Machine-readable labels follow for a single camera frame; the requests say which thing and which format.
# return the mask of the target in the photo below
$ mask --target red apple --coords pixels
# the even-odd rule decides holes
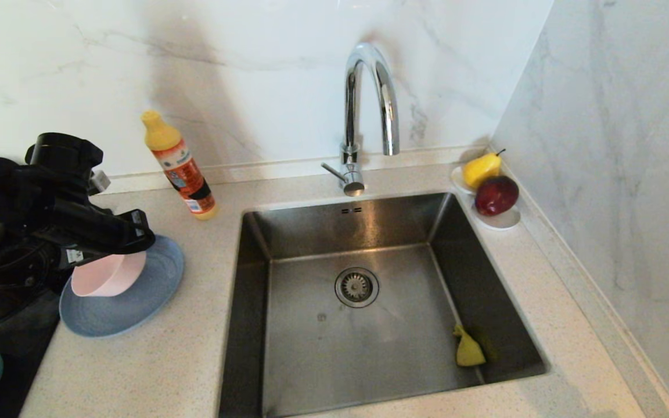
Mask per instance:
[[[507,175],[487,178],[476,190],[476,211],[493,217],[507,211],[518,201],[518,185]]]

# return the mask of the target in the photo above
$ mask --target small white dish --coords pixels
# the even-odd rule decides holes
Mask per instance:
[[[476,211],[476,206],[472,204],[472,214],[482,225],[492,230],[509,230],[520,222],[520,211],[515,206],[494,217],[485,217]]]
[[[470,188],[469,185],[467,185],[467,183],[464,181],[464,165],[465,164],[460,164],[458,167],[454,168],[454,171],[451,172],[451,182],[453,182],[459,190],[466,193],[467,195],[475,196],[476,190]]]

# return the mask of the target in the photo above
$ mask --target faucet handle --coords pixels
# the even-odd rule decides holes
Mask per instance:
[[[361,167],[358,164],[343,164],[345,174],[338,172],[329,164],[322,163],[322,167],[334,174],[342,182],[342,190],[348,196],[360,196],[366,186],[363,184],[363,175],[361,175]]]
[[[329,164],[327,164],[327,163],[322,163],[322,168],[325,169],[325,170],[327,170],[327,171],[329,171],[329,172],[331,172],[335,177],[337,177],[337,178],[339,178],[340,180],[342,180],[342,182],[347,183],[347,178],[345,178],[344,175],[340,174],[339,171],[337,171],[337,170],[335,170],[334,168],[332,168]]]

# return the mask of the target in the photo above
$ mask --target pink bowl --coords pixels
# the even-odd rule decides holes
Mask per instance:
[[[76,296],[117,296],[127,291],[136,281],[146,252],[112,254],[74,268],[71,290]]]

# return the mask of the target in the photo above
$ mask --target sink drain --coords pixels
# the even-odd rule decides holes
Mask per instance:
[[[363,308],[372,304],[379,295],[379,281],[365,268],[346,268],[337,276],[334,292],[348,307]]]

